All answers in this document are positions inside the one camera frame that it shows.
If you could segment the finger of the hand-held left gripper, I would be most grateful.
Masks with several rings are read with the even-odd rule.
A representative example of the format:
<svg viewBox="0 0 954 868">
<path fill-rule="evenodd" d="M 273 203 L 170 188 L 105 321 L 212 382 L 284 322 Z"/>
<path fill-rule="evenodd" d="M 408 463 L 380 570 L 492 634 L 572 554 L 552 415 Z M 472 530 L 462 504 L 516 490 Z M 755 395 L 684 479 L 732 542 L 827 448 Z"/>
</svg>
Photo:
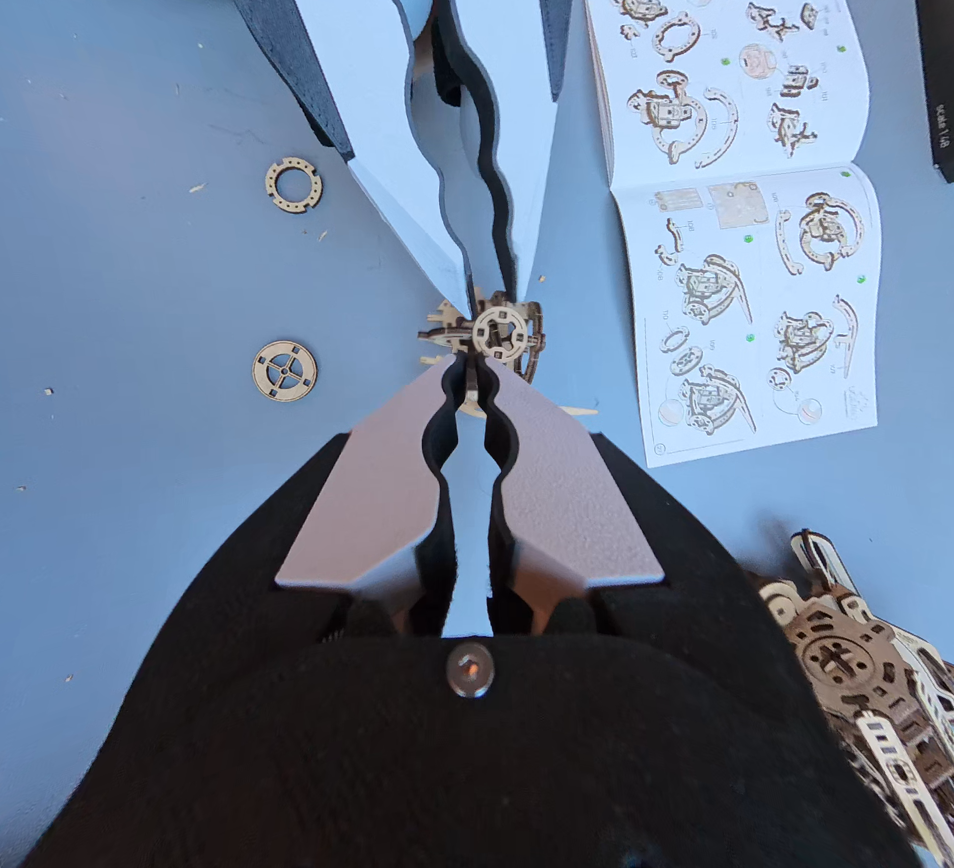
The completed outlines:
<svg viewBox="0 0 954 868">
<path fill-rule="evenodd" d="M 402 4 L 295 2 L 347 133 L 349 170 L 426 277 L 470 310 L 470 265 L 447 229 L 441 173 L 411 121 L 413 41 Z"/>
<path fill-rule="evenodd" d="M 556 117 L 540 0 L 445 0 L 445 47 L 478 116 L 476 160 L 507 294 L 522 302 Z"/>
</svg>

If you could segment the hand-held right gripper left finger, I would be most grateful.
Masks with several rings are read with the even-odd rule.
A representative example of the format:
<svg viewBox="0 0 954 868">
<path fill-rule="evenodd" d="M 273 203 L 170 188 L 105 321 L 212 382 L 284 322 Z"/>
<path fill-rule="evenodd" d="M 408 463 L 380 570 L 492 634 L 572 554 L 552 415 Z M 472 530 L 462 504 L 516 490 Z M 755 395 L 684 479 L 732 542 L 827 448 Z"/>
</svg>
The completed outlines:
<svg viewBox="0 0 954 868">
<path fill-rule="evenodd" d="M 457 576 L 442 467 L 458 443 L 468 357 L 449 355 L 357 424 L 281 564 L 280 588 L 377 601 L 442 634 Z"/>
</svg>

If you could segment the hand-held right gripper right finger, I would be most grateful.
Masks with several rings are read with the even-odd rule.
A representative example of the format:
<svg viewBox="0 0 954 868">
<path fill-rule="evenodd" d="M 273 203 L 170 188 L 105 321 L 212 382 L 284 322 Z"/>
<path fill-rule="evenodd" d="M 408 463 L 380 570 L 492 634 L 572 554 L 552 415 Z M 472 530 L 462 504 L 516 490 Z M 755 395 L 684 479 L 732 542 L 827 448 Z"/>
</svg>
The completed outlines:
<svg viewBox="0 0 954 868">
<path fill-rule="evenodd" d="M 564 599 L 657 584 L 653 554 L 588 430 L 499 361 L 476 361 L 500 473 L 487 535 L 495 634 L 540 633 Z"/>
</svg>

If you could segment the wooden cage model assembly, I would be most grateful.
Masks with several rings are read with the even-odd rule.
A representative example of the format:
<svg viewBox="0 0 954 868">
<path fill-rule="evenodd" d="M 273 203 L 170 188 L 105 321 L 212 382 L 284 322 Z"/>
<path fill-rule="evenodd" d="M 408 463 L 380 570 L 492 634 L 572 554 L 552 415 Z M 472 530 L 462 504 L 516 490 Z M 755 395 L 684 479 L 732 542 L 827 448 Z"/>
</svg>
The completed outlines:
<svg viewBox="0 0 954 868">
<path fill-rule="evenodd" d="M 474 290 L 477 314 L 467 318 L 449 301 L 441 302 L 427 316 L 432 327 L 418 333 L 452 353 L 476 351 L 500 361 L 527 383 L 532 383 L 546 346 L 543 313 L 539 302 L 510 302 L 504 291 L 487 298 L 480 287 Z"/>
</svg>

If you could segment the large wooden mechanical model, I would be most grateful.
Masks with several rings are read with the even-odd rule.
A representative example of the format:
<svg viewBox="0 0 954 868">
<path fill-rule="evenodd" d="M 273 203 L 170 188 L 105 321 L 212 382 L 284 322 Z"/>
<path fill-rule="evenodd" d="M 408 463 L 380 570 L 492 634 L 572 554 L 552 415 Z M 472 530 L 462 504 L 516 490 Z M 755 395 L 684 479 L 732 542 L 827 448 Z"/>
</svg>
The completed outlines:
<svg viewBox="0 0 954 868">
<path fill-rule="evenodd" d="M 952 866 L 952 664 L 873 614 L 826 536 L 804 529 L 791 549 L 811 592 L 754 576 L 760 597 L 858 777 L 909 842 Z"/>
</svg>

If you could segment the black model kit box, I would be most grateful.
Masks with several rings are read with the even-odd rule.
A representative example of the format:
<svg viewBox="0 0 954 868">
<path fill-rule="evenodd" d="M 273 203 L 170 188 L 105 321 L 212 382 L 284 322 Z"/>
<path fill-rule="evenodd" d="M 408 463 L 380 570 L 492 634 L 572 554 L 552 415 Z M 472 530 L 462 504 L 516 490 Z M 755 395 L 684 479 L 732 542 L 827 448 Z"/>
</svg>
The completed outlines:
<svg viewBox="0 0 954 868">
<path fill-rule="evenodd" d="M 953 0 L 916 0 L 932 159 L 953 183 Z"/>
</svg>

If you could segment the spoked wooden disc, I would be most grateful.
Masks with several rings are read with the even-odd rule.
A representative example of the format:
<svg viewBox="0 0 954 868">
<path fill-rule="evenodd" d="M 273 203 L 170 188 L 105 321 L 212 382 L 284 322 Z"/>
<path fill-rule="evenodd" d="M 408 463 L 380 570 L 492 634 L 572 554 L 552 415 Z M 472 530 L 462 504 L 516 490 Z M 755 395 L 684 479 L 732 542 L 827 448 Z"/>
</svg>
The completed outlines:
<svg viewBox="0 0 954 868">
<path fill-rule="evenodd" d="M 259 392 L 270 400 L 295 401 L 316 384 L 318 366 L 307 348 L 292 340 L 277 340 L 256 353 L 252 369 Z"/>
</svg>

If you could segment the illustrated instruction booklet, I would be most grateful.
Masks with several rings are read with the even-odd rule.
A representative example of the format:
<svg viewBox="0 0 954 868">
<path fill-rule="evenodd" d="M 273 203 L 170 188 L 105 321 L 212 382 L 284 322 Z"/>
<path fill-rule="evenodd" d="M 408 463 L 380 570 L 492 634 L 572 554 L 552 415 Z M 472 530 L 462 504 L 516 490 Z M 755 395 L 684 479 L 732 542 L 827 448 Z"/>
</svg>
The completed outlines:
<svg viewBox="0 0 954 868">
<path fill-rule="evenodd" d="M 876 425 L 845 0 L 584 0 L 650 468 Z"/>
</svg>

